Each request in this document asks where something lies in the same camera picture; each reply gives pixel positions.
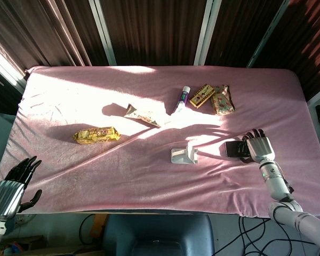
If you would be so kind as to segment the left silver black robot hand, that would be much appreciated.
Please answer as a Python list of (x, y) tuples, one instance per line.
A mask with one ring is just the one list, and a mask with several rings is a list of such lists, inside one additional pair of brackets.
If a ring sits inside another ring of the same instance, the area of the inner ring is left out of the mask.
[(36, 156), (26, 158), (12, 168), (5, 179), (0, 181), (0, 221), (8, 221), (16, 214), (33, 207), (40, 199), (39, 189), (34, 197), (25, 203), (21, 200), (29, 185), (36, 168), (42, 163)]

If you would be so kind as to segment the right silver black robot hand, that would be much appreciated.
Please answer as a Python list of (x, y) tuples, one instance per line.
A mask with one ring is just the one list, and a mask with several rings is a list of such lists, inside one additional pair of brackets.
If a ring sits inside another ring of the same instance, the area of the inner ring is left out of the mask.
[(258, 163), (264, 160), (274, 161), (275, 153), (268, 137), (262, 129), (253, 129), (242, 137), (242, 149), (247, 148), (250, 156), (241, 157), (240, 160), (245, 163)]

